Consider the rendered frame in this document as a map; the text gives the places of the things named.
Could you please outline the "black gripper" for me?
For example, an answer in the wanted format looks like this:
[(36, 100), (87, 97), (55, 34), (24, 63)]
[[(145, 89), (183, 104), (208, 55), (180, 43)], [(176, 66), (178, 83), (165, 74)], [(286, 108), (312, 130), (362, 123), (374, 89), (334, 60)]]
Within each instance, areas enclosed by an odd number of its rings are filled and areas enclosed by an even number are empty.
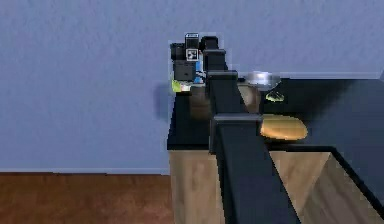
[(174, 79), (192, 82), (196, 76), (197, 50), (186, 48), (184, 43), (170, 45)]

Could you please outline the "small blue object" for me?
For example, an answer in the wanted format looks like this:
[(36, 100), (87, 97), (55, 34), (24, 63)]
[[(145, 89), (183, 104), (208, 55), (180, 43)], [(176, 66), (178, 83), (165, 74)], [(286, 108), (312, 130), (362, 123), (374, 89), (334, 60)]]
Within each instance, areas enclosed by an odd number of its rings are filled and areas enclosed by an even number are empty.
[(196, 77), (194, 78), (194, 83), (203, 83), (203, 71), (201, 68), (201, 62), (197, 61), (195, 63), (196, 67)]

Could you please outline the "silver metal bowl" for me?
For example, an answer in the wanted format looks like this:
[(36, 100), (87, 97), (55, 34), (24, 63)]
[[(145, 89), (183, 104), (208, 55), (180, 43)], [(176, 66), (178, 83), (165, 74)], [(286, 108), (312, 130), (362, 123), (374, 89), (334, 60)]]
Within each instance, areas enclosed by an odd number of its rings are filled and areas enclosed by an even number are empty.
[(281, 77), (270, 72), (253, 71), (245, 76), (245, 81), (260, 91), (270, 91), (279, 85)]

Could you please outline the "yellow green leafy food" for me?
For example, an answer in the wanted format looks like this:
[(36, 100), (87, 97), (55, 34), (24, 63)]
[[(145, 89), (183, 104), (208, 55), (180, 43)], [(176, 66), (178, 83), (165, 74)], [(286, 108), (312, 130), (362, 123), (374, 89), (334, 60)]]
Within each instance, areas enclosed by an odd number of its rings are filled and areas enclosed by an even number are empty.
[(269, 92), (265, 98), (268, 100), (268, 101), (271, 101), (271, 102), (283, 102), (285, 97), (283, 94), (277, 92), (277, 91), (271, 91)]

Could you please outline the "golden brown bread loaf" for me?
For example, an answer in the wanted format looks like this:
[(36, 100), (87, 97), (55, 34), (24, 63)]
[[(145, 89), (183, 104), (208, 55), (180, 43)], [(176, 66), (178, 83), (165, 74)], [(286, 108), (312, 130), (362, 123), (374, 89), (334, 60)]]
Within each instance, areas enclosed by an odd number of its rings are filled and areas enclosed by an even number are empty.
[(294, 141), (304, 139), (308, 134), (308, 130), (298, 118), (264, 114), (260, 133), (262, 136), (272, 139)]

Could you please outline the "wooden counter with black top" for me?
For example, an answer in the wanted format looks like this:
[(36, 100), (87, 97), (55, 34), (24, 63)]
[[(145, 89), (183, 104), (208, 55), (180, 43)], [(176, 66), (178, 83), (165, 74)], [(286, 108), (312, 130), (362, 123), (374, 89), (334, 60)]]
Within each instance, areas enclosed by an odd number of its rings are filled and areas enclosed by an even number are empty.
[(267, 140), (267, 153), (248, 150), (241, 172), (265, 175), (249, 179), (244, 200), (229, 207), (208, 118), (204, 88), (177, 94), (167, 140), (175, 224), (384, 224), (384, 207), (334, 147), (287, 140)]

